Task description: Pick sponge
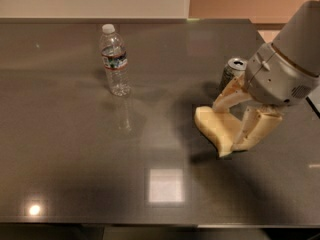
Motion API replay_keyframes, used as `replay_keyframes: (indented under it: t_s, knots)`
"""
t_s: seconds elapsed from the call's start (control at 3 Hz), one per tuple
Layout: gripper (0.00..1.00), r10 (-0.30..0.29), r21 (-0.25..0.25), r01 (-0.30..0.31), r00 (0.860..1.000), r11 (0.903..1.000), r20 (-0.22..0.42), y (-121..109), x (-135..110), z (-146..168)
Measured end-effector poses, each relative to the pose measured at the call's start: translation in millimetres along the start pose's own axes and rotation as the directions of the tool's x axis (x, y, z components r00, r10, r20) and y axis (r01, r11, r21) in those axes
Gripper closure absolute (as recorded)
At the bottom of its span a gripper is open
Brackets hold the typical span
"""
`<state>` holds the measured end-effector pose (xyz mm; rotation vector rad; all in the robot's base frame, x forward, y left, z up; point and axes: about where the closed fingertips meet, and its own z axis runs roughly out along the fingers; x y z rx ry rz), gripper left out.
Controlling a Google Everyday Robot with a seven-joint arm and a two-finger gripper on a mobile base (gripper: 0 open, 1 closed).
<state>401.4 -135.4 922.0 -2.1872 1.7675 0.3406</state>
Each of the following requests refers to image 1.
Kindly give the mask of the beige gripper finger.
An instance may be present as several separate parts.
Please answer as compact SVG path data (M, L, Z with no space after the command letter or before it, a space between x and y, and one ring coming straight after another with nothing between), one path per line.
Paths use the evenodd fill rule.
M277 106L248 106L244 112L240 131L234 137L232 150L249 150L270 134L282 121Z
M231 107L251 100L252 96L246 90L244 83L244 75L234 77L213 102L213 110L218 113L227 113Z

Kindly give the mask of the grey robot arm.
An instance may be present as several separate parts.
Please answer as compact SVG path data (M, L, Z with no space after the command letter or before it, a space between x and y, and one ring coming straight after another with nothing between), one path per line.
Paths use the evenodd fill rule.
M284 107L300 103L319 85L319 51L320 2L307 1L199 114L219 155L255 146L282 121Z

